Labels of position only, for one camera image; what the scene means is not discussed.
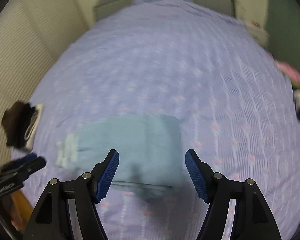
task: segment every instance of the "black clamp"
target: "black clamp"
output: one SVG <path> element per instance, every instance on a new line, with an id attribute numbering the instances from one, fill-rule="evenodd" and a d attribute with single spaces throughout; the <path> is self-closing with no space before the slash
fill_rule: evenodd
<path id="1" fill-rule="evenodd" d="M 236 199 L 230 240 L 281 240 L 272 212 L 253 179 L 227 179 L 201 162 L 193 149 L 186 152 L 186 166 L 199 197 L 210 203 L 197 240 L 221 240 L 230 199 Z"/>
<path id="2" fill-rule="evenodd" d="M 271 210 L 253 179 L 239 182 L 213 172 L 194 150 L 186 152 L 186 166 L 200 198 L 210 203 L 197 240 L 221 240 L 230 199 L 236 199 L 231 240 L 281 240 Z M 106 197 L 119 164 L 119 154 L 111 150 L 76 180 L 51 179 L 37 202 L 23 240 L 74 240 L 68 199 L 75 206 L 83 240 L 108 240 L 95 203 Z"/>
<path id="3" fill-rule="evenodd" d="M 31 153 L 0 168 L 0 199 L 23 187 L 29 175 L 42 169 L 46 161 Z"/>

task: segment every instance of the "bed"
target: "bed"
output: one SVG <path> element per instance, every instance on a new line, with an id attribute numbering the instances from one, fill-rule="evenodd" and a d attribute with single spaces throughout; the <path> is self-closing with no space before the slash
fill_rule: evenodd
<path id="1" fill-rule="evenodd" d="M 291 239 L 300 222 L 300 124 L 291 84 L 234 18 L 234 0 L 100 0 L 94 10 L 98 23 L 30 100 L 44 104 L 34 152 L 47 160 L 23 188 L 31 204 L 51 178 L 76 178 L 56 167 L 56 141 L 111 116 L 165 114 L 183 120 L 184 153 L 195 149 L 229 179 L 255 179 L 282 239 Z M 97 208 L 109 239 L 142 240 L 195 239 L 207 211 L 190 181 L 150 202 L 110 188 Z M 73 206 L 71 213 L 79 239 Z"/>

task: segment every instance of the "light blue towel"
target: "light blue towel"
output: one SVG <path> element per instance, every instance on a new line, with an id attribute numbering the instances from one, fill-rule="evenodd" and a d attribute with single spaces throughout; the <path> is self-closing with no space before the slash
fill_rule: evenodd
<path id="1" fill-rule="evenodd" d="M 155 198 L 182 185 L 179 120 L 172 116 L 124 115 L 85 126 L 79 137 L 78 175 L 92 170 L 111 149 L 120 162 L 112 185 Z"/>

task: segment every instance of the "black object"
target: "black object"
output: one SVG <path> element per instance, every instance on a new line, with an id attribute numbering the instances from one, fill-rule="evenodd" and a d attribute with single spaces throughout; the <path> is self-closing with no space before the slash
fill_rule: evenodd
<path id="1" fill-rule="evenodd" d="M 118 152 L 111 150 L 102 163 L 97 163 L 91 172 L 82 174 L 76 180 L 60 182 L 58 179 L 51 179 L 32 212 L 23 240 L 74 240 L 68 199 L 75 200 L 82 238 L 108 240 L 94 204 L 100 202 L 98 194 L 109 189 L 98 187 L 98 183 L 107 174 L 115 155 Z M 117 167 L 118 165 L 112 167 L 113 175 Z"/>
<path id="2" fill-rule="evenodd" d="M 109 152 L 103 163 L 96 164 L 91 173 L 86 172 L 76 180 L 51 179 L 34 208 L 23 240 L 74 240 L 68 199 L 75 200 L 83 240 L 107 240 L 94 205 L 98 202 L 95 182 L 104 174 L 114 154 L 112 151 L 115 150 Z M 221 173 L 213 172 L 207 163 L 202 163 L 194 150 L 187 153 L 191 154 L 199 171 L 195 176 L 189 173 L 193 180 L 204 178 L 203 195 L 210 203 L 197 240 L 221 240 L 231 198 L 237 199 L 231 240 L 281 240 L 270 208 L 254 180 L 228 180 Z"/>
<path id="3" fill-rule="evenodd" d="M 191 164 L 196 164 L 195 171 Z M 222 238 L 230 199 L 236 199 L 230 240 L 281 240 L 272 212 L 253 179 L 229 180 L 201 162 L 193 149 L 186 153 L 186 166 L 198 195 L 210 203 L 197 240 Z"/>
<path id="4" fill-rule="evenodd" d="M 28 179 L 29 175 L 42 169 L 45 165 L 44 158 L 37 157 L 36 154 L 32 153 L 0 168 L 0 224 L 6 232 L 3 237 L 8 234 L 13 240 L 23 238 L 23 235 L 11 224 L 11 217 L 2 203 L 3 198 L 21 189 L 23 182 Z"/>
<path id="5" fill-rule="evenodd" d="M 37 117 L 35 107 L 29 103 L 16 101 L 10 109 L 7 109 L 2 117 L 1 125 L 7 136 L 8 147 L 23 149 L 29 139 L 30 125 L 34 125 Z"/>

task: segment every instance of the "dark cloth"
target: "dark cloth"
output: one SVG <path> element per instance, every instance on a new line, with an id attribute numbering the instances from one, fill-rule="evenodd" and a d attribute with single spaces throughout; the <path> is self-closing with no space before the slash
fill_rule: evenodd
<path id="1" fill-rule="evenodd" d="M 25 133 L 28 129 L 35 107 L 17 101 L 3 114 L 1 124 L 7 136 L 7 146 L 21 149 L 26 145 Z"/>

